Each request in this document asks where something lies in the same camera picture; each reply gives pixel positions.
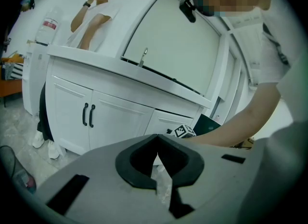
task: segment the tiled floor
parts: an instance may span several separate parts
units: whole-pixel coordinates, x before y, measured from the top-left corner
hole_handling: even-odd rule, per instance
[[[74,161],[79,155],[68,151],[63,158],[56,160],[48,157],[47,142],[39,149],[32,146],[35,136],[38,117],[32,117],[24,109],[20,94],[7,97],[6,108],[3,99],[0,102],[0,146],[10,146],[18,160],[33,175],[37,186],[40,186],[48,177]]]

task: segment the black pants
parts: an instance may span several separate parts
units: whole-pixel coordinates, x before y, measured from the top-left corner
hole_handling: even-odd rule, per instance
[[[50,131],[48,117],[47,117],[47,110],[46,110],[46,99],[45,99],[45,85],[40,93],[39,99],[39,123],[38,123],[38,131],[43,133],[44,140],[50,139],[53,141],[53,137]]]

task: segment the black slot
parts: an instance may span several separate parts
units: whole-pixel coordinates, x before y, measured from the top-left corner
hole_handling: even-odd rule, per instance
[[[89,178],[76,174],[62,189],[47,203],[52,210],[64,215],[79,195]]]
[[[227,154],[223,155],[221,158],[226,159],[226,160],[230,160],[230,161],[234,161],[234,162],[237,162],[237,163],[241,163],[241,164],[243,164],[244,161],[246,160],[243,157],[237,157],[237,156],[232,156],[232,155],[227,155]]]

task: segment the white t-shirt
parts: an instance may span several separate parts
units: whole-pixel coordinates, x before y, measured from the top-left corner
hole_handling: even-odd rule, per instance
[[[278,83],[308,46],[307,36],[287,0],[271,0],[261,10],[263,34],[260,58],[260,83]]]
[[[69,37],[66,46],[72,48],[80,48],[82,37],[88,28],[89,22],[94,18],[95,15],[102,14],[111,18],[97,29],[90,42],[89,51],[96,51],[105,40],[108,29],[111,26],[111,22],[114,20],[119,10],[120,6],[114,2],[107,2],[88,8],[85,17],[83,18],[82,24]]]

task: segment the person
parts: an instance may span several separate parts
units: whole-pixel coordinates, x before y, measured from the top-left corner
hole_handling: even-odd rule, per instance
[[[261,10],[264,24],[260,76],[252,100],[221,127],[188,139],[202,144],[233,146],[255,135],[269,120],[281,98],[276,85],[303,57],[307,37],[287,0],[194,0],[194,3],[205,15],[235,15],[255,7]]]
[[[96,0],[96,6],[89,8],[94,0],[84,3],[81,10],[71,23],[72,36],[68,39],[67,46],[95,51],[103,42],[110,21],[115,18],[119,8],[109,0]],[[49,127],[44,84],[39,101],[39,123],[32,146],[40,148],[48,141],[48,156],[57,159],[58,152]]]
[[[109,0],[88,0],[71,23],[72,36],[67,41],[68,47],[96,51],[104,41],[111,21],[119,11],[119,6]]]

